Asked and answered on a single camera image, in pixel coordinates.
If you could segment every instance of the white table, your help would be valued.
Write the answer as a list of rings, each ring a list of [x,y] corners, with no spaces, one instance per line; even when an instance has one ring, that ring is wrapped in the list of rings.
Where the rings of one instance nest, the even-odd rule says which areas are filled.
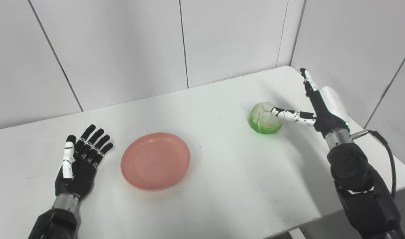
[[[302,81],[281,67],[0,130],[0,238],[28,236],[55,199],[66,137],[92,123],[115,148],[79,207],[80,239],[261,239],[341,210],[320,133],[284,122],[277,134],[262,135],[248,125],[258,102],[313,111]],[[362,129],[353,120],[350,128]],[[192,162],[175,186],[144,192],[122,178],[120,159],[130,143],[154,132],[184,139]],[[385,149],[371,136],[356,142],[390,185]],[[396,170],[403,189],[399,160]]]

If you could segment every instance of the pink plate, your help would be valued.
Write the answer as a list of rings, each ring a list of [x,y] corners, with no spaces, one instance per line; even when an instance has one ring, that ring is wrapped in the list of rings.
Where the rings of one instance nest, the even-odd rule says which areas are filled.
[[[177,183],[186,174],[191,153],[170,133],[151,133],[134,141],[121,158],[124,179],[138,189],[155,191]]]

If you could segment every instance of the white wall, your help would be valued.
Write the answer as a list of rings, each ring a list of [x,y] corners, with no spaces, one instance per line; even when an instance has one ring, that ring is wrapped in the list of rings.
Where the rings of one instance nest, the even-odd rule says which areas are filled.
[[[276,67],[287,0],[181,3],[190,87]]]
[[[84,110],[288,65],[303,1],[31,0]],[[79,110],[31,7],[0,0],[0,128]]]
[[[304,0],[288,0],[287,2],[277,67],[291,65],[292,52],[294,50],[303,6]]]
[[[367,128],[378,130],[405,163],[405,62]]]
[[[405,0],[307,0],[291,66],[336,89],[364,126],[405,56]]]
[[[28,2],[0,0],[0,129],[79,111]]]
[[[187,88],[178,0],[32,0],[84,110]]]

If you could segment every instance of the black forearm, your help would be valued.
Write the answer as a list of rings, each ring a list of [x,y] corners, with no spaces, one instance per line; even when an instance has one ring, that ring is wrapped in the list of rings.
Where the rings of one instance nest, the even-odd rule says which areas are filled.
[[[350,224],[363,239],[404,239],[400,213],[380,174],[354,143],[332,148],[331,174]]]
[[[28,239],[72,239],[77,229],[77,204],[72,194],[57,196],[53,207],[37,218]]]

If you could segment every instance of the wall seam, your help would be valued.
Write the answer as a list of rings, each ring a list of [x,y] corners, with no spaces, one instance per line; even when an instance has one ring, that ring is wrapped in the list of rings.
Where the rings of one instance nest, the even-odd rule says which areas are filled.
[[[375,112],[377,111],[378,107],[380,106],[381,101],[385,97],[387,91],[389,90],[391,84],[394,82],[397,74],[399,74],[400,69],[402,68],[403,64],[405,63],[405,57],[403,58],[403,61],[400,63],[399,68],[397,69],[396,73],[394,74],[393,78],[391,79],[390,83],[386,86],[386,89],[384,90],[383,94],[381,95],[380,100],[378,101],[377,105],[374,108],[374,111],[372,112],[371,116],[369,116],[368,121],[366,122],[365,126],[363,128],[366,128],[371,121],[372,117],[374,116]]]
[[[291,59],[289,61],[289,65],[292,65],[292,59],[294,58],[295,47],[297,46],[297,39],[298,39],[298,35],[300,34],[301,22],[303,21],[304,10],[306,9],[306,2],[307,2],[307,0],[304,0],[303,8],[301,9],[300,21],[298,23],[297,34],[295,35],[295,41],[294,41],[294,46],[292,47],[292,54],[291,54]]]
[[[60,69],[61,69],[61,71],[62,71],[62,73],[63,73],[65,79],[67,80],[67,84],[68,84],[68,86],[70,87],[70,90],[71,90],[72,94],[74,95],[74,98],[75,98],[75,100],[76,100],[76,102],[77,102],[77,104],[78,104],[78,107],[79,107],[80,110],[83,112],[83,108],[81,107],[80,101],[78,101],[77,95],[75,94],[75,91],[74,91],[74,89],[73,89],[72,86],[71,86],[71,83],[70,83],[70,81],[69,81],[69,79],[68,79],[68,77],[67,77],[67,74],[65,73],[64,68],[63,68],[63,66],[61,65],[61,62],[60,62],[60,60],[59,60],[59,58],[58,58],[58,55],[56,54],[55,49],[53,48],[52,43],[50,42],[49,37],[48,37],[48,35],[46,34],[45,29],[43,28],[42,22],[40,21],[40,18],[38,17],[36,10],[34,9],[34,6],[33,6],[33,4],[31,3],[31,0],[27,0],[27,1],[28,1],[28,4],[29,4],[30,7],[31,7],[31,10],[32,10],[33,13],[34,13],[34,16],[35,16],[36,19],[37,19],[37,22],[39,23],[40,29],[42,30],[43,35],[45,36],[46,41],[48,42],[49,47],[50,47],[50,49],[52,50],[52,53],[54,54],[55,59],[56,59],[58,65],[59,65],[59,67],[60,67]]]
[[[189,89],[188,64],[186,63],[185,34],[183,33],[182,3],[179,0],[180,25],[182,26],[183,56],[185,58],[186,86]]]
[[[288,1],[286,1],[286,8],[285,8],[285,16],[284,16],[284,20],[283,20],[283,30],[284,30],[284,28],[285,28],[285,21],[286,21],[286,13],[288,12],[288,3],[289,3],[289,0]],[[283,31],[282,30],[282,32],[281,32],[281,40],[280,40],[280,48],[278,49],[278,56],[277,56],[277,63],[276,63],[276,65],[275,65],[275,68],[276,67],[278,67],[278,61],[279,61],[279,59],[280,59],[280,54],[281,54],[281,44],[282,44],[282,38],[283,38]]]

